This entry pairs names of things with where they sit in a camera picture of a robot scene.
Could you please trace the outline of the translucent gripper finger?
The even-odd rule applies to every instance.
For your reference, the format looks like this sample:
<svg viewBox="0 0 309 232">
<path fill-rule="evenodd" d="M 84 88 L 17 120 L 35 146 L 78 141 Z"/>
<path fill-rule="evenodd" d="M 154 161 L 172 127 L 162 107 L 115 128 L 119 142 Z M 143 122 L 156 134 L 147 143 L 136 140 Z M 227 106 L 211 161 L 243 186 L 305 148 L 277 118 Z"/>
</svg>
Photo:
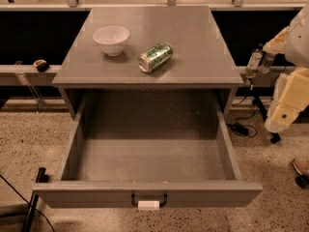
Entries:
<svg viewBox="0 0 309 232">
<path fill-rule="evenodd" d="M 258 68 L 259 72 L 268 73 L 273 64 L 274 59 L 275 59 L 275 54 L 266 52 Z"/>
<path fill-rule="evenodd" d="M 260 48 L 256 48 L 252 51 L 248 64 L 246 66 L 246 73 L 248 76 L 255 75 L 255 72 L 262 59 L 262 56 L 263 56 L 263 52 Z"/>
</svg>

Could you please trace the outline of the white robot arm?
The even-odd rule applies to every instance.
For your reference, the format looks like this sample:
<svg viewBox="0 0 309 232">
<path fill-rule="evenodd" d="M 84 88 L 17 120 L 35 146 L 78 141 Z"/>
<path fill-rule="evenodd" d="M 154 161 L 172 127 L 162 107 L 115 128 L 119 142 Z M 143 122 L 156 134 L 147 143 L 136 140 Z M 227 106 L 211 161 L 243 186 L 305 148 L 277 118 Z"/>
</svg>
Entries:
<svg viewBox="0 0 309 232">
<path fill-rule="evenodd" d="M 295 65 L 281 73 L 265 121 L 269 132 L 286 130 L 309 105 L 309 4 L 306 4 L 274 38 L 263 46 L 265 53 L 284 54 Z"/>
</svg>

